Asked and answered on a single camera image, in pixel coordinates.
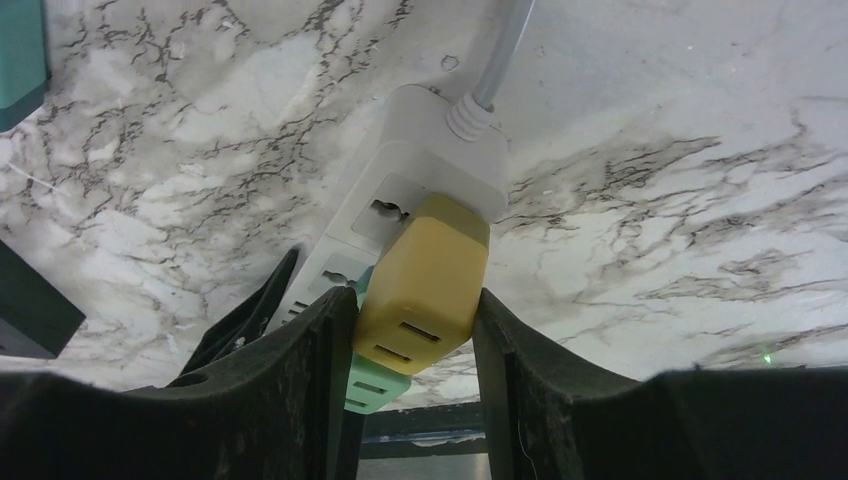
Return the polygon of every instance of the gray marble veining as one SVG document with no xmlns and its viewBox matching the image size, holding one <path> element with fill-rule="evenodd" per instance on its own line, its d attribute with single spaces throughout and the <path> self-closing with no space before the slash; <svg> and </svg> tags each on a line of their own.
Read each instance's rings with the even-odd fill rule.
<svg viewBox="0 0 848 480">
<path fill-rule="evenodd" d="M 48 1 L 44 107 L 0 135 L 0 238 L 88 314 L 61 358 L 161 385 L 326 225 L 381 100 L 456 100 L 501 5 Z M 487 286 L 587 359 L 848 363 L 848 5 L 539 2 L 499 128 Z M 395 407 L 471 401 L 465 345 Z"/>
</svg>

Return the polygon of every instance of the yellow plug adapter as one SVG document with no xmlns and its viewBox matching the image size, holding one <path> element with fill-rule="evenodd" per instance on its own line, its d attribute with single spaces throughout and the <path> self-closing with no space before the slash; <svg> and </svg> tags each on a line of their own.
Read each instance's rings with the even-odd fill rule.
<svg viewBox="0 0 848 480">
<path fill-rule="evenodd" d="M 353 348 L 414 375 L 471 338 L 489 256 L 489 225 L 428 196 L 374 267 Z"/>
</svg>

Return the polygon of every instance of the cable strain relief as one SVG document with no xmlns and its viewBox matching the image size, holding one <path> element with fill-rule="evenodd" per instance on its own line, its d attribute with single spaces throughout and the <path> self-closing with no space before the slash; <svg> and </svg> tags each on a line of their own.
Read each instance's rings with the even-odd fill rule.
<svg viewBox="0 0 848 480">
<path fill-rule="evenodd" d="M 447 122 L 457 137 L 473 142 L 480 138 L 495 119 L 495 108 L 486 110 L 466 93 L 448 112 Z"/>
</svg>

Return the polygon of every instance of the plug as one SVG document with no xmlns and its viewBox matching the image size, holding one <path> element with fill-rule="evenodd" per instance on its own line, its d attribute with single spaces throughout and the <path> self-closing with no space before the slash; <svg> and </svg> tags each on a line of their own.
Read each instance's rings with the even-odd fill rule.
<svg viewBox="0 0 848 480">
<path fill-rule="evenodd" d="M 503 215 L 506 138 L 492 127 L 483 128 L 474 142 L 459 138 L 445 121 L 451 107 L 417 85 L 392 92 L 336 189 L 335 198 L 343 200 L 286 291 L 269 328 L 294 318 L 302 305 L 324 293 L 319 290 L 355 282 L 377 263 L 404 220 L 431 194 L 452 198 L 486 224 Z M 341 276 L 328 283 L 322 279 L 325 272 Z"/>
<path fill-rule="evenodd" d="M 374 267 L 369 267 L 353 287 L 360 308 L 373 271 Z M 374 413 L 409 390 L 410 385 L 412 378 L 354 353 L 347 377 L 345 409 L 362 415 Z"/>
<path fill-rule="evenodd" d="M 429 196 L 374 267 L 356 353 L 414 375 L 465 343 L 488 248 L 486 222 L 444 195 Z"/>
</svg>

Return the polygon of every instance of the white power strip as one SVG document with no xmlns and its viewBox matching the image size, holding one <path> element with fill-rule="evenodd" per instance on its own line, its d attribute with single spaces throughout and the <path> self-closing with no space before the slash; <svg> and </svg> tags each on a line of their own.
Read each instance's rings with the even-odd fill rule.
<svg viewBox="0 0 848 480">
<path fill-rule="evenodd" d="M 289 286 L 269 331 L 338 285 L 353 286 L 377 263 L 410 212 L 430 193 L 465 205 L 489 224 L 507 207 L 506 138 L 492 127 L 469 142 L 448 126 L 451 104 L 407 85 L 388 98 L 351 165 L 365 165 Z"/>
</svg>

